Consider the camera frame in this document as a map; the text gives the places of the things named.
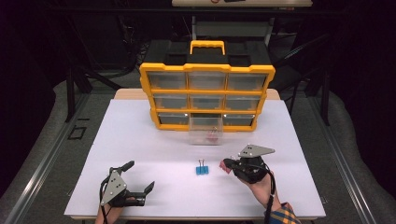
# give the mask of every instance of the black chair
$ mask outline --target black chair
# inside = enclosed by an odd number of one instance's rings
[[[294,87],[292,96],[284,101],[291,99],[289,113],[291,114],[294,100],[297,94],[299,84],[303,80],[311,78],[314,74],[319,74],[322,66],[312,60],[312,55],[316,55],[319,47],[322,46],[330,38],[329,35],[321,35],[301,46],[294,48],[282,58],[277,58],[271,50],[269,50],[271,62],[276,69],[274,79],[269,83],[269,89],[275,89],[279,93]]]

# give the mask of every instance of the cable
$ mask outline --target cable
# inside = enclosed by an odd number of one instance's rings
[[[103,188],[106,188],[105,186],[107,186],[108,180],[109,180],[109,176],[101,183],[100,189],[99,189],[99,204],[100,204],[100,207],[101,207],[101,210],[102,210],[103,221],[104,221],[105,224],[108,224],[108,221],[107,221],[107,214],[108,213],[106,213],[105,205],[104,204],[102,205],[102,200],[103,200],[103,192],[104,192]]]

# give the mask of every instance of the pink object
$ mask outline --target pink object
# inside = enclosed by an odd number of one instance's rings
[[[220,162],[219,167],[220,167],[223,171],[227,172],[227,174],[229,174],[229,173],[231,172],[231,169],[228,168],[227,166],[225,166],[224,161],[221,161],[221,162]]]

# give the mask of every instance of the person's hand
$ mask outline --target person's hand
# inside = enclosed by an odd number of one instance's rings
[[[267,208],[268,200],[270,199],[271,194],[271,176],[267,174],[261,181],[249,184],[245,180],[239,179],[242,183],[246,184],[251,192],[253,193],[254,197],[256,197],[257,201],[261,203],[265,208]],[[271,211],[275,211],[281,207],[279,198],[277,196],[277,191],[275,191],[273,205],[271,207]]]
[[[107,204],[105,204],[105,211],[107,214],[106,218],[107,218],[108,224],[113,224],[114,222],[117,221],[117,219],[121,215],[121,213],[123,211],[123,207],[111,207],[111,209],[110,209],[110,205],[108,205],[108,203],[107,203]],[[96,217],[95,224],[104,224],[104,223],[105,223],[105,219],[103,217],[102,207],[99,205],[98,215]]]

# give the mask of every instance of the sleeve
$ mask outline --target sleeve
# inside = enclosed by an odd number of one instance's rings
[[[301,224],[294,215],[289,203],[282,203],[282,207],[271,213],[270,224]]]

